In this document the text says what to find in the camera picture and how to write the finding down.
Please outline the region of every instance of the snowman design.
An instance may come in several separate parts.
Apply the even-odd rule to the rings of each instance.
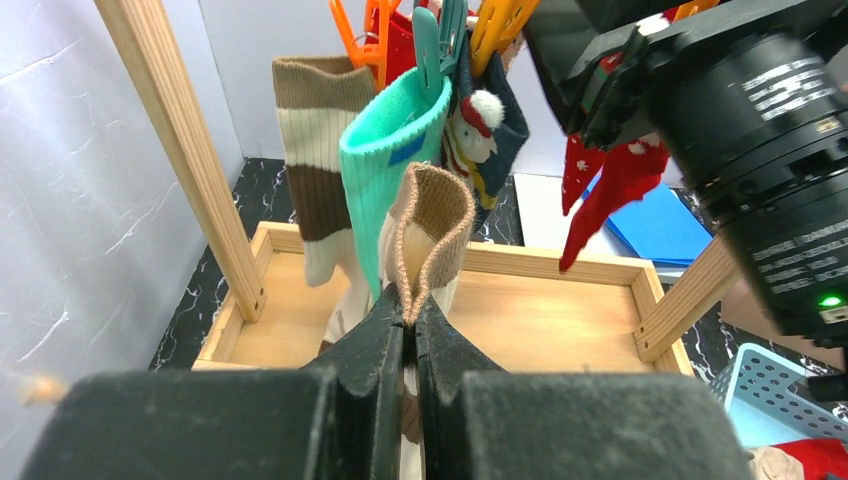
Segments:
[[[491,92],[477,90],[459,102],[444,132],[445,166],[477,190],[480,204],[487,210],[495,207],[495,197],[486,193],[486,182],[477,166],[498,153],[492,131],[503,119],[501,100]]]

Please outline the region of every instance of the teal clothespin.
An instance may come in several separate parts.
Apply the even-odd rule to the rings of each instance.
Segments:
[[[459,52],[465,41],[468,21],[468,0],[444,0],[439,24],[439,68],[442,75],[451,75],[459,62]]]
[[[424,7],[412,11],[412,40],[421,90],[433,105],[442,92],[444,76],[439,63],[439,24],[433,12]]]

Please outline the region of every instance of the cardboard box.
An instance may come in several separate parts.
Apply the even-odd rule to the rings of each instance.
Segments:
[[[721,319],[727,324],[771,340],[802,355],[815,358],[837,368],[843,368],[842,349],[820,348],[813,345],[813,342],[801,337],[781,335],[774,323],[763,315],[759,301],[750,292],[745,280],[740,280],[722,299]]]

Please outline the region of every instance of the blue patch on sock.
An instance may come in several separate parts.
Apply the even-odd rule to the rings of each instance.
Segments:
[[[389,157],[389,166],[391,167],[393,165],[397,165],[401,162],[404,162],[408,160],[409,157],[421,151],[421,147],[424,146],[424,137],[426,136],[427,132],[424,132],[418,137],[412,139],[412,141],[410,141],[409,143],[393,151],[392,156]]]

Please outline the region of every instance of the wooden tray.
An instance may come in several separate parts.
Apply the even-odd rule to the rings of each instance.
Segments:
[[[320,288],[306,285],[295,225],[260,223],[251,250],[267,289],[259,320],[245,321],[228,294],[194,369],[297,368],[318,351],[344,275]],[[650,262],[582,255],[559,275],[558,258],[472,243],[448,320],[512,372],[692,374],[679,340],[655,362],[640,360],[634,333],[662,297]]]

